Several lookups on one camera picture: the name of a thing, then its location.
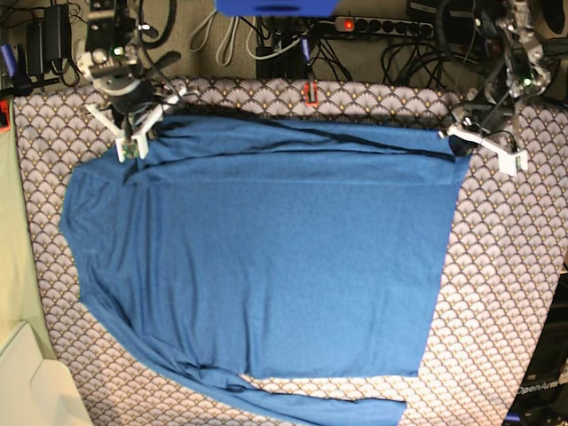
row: black power brick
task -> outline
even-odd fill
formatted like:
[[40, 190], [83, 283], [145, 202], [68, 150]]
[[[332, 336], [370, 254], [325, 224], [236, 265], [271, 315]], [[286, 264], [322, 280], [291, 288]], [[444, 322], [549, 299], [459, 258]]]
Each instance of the black power brick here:
[[26, 27], [29, 76], [42, 77], [47, 72], [43, 45], [43, 20], [34, 20]]
[[55, 4], [43, 13], [43, 49], [47, 63], [71, 58], [69, 5]]

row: electrical outlet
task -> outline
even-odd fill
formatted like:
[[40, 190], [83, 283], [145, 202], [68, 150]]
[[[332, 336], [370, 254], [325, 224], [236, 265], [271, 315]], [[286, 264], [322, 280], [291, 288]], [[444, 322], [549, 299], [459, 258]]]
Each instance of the electrical outlet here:
[[434, 38], [434, 26], [432, 24], [411, 20], [337, 16], [335, 17], [335, 30], [339, 33]]

